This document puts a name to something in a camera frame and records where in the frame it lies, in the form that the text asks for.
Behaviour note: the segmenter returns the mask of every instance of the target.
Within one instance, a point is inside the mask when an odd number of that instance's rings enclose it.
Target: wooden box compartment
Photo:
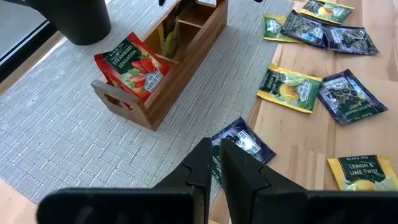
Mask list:
[[[173,58],[160,54],[157,30],[170,11],[150,30],[143,42],[170,66],[170,71],[145,103],[99,80],[91,86],[109,110],[155,131],[225,28],[227,10],[228,0],[218,0],[216,7],[194,1],[188,5],[178,18],[180,44]]]

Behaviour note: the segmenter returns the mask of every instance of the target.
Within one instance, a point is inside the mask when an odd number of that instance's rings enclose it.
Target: woven placemat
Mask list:
[[[172,5],[113,0],[112,31],[91,46],[65,42],[0,98],[0,177],[33,202],[64,187],[152,187],[203,137],[248,119],[276,43],[262,38],[263,13],[292,3],[229,0],[228,25],[153,132],[108,111],[90,87],[102,78],[93,55],[130,31],[142,37]],[[213,204],[220,189],[212,184]]]

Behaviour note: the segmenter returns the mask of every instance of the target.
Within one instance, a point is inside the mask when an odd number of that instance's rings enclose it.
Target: black mug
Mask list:
[[[94,44],[111,31],[105,0],[25,0],[76,45]]]

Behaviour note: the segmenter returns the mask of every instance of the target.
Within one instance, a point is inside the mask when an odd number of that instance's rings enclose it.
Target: dark blue tea packet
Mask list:
[[[272,151],[249,126],[247,126],[244,120],[239,118],[211,138],[213,144],[213,164],[211,172],[220,184],[220,143],[222,139],[231,140],[263,164],[268,163],[276,156],[276,153]]]
[[[282,33],[317,47],[325,48],[322,23],[300,15],[295,10],[286,18]]]
[[[379,53],[363,27],[323,25],[323,30],[328,47],[334,51],[362,55]]]
[[[387,111],[349,69],[324,78],[318,98],[340,124],[350,124]]]

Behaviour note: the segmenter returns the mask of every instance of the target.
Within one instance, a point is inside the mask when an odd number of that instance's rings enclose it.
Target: tea bag packet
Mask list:
[[[309,0],[300,10],[300,13],[324,21],[342,24],[353,10],[353,7],[342,4],[322,0]]]
[[[179,45],[178,3],[158,26],[160,46],[164,57],[173,58]]]
[[[257,96],[304,113],[312,113],[321,81],[321,78],[271,64]]]
[[[94,55],[109,84],[136,95],[145,102],[169,71],[135,33],[130,33],[114,50]]]
[[[282,26],[285,24],[286,17],[285,16],[277,16],[277,15],[264,15],[264,39],[266,40],[276,40],[281,42],[290,42],[290,43],[302,43],[301,40],[298,40],[293,37],[289,37],[283,33],[281,33]]]
[[[363,55],[375,55],[379,53],[363,27],[324,25],[323,30],[327,45],[332,50]]]
[[[350,70],[323,79],[318,97],[340,124],[350,124],[387,111]]]
[[[295,10],[292,10],[286,18],[286,22],[282,26],[282,33],[325,48],[322,24],[300,15]]]
[[[230,125],[225,127],[219,133],[215,134],[212,138],[213,144],[213,162],[211,172],[216,177],[217,181],[221,184],[221,159],[220,159],[220,144],[222,139],[229,139],[239,146],[242,150],[252,155],[263,164],[268,163],[276,153],[271,150],[242,118],[238,118]]]
[[[398,179],[387,156],[328,159],[340,190],[398,190]]]

